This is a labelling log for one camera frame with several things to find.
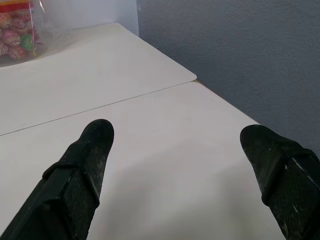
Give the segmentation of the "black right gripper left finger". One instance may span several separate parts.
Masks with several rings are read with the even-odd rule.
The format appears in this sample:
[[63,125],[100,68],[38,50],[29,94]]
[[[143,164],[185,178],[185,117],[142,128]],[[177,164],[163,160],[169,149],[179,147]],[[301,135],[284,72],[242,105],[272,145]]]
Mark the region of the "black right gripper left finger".
[[106,119],[90,122],[42,174],[0,240],[86,240],[114,142]]

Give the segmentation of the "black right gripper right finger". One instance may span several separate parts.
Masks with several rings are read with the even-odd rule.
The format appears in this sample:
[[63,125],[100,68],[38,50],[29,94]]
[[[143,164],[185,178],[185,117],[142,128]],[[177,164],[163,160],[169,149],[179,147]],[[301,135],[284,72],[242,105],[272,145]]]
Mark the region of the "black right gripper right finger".
[[240,132],[241,147],[286,240],[320,240],[320,159],[263,125]]

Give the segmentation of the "clear bag of wrapped candies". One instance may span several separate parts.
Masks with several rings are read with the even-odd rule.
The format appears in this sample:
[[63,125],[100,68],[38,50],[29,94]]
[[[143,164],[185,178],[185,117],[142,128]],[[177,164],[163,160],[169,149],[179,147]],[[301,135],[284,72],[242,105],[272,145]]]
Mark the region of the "clear bag of wrapped candies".
[[67,45],[70,0],[0,0],[0,68]]

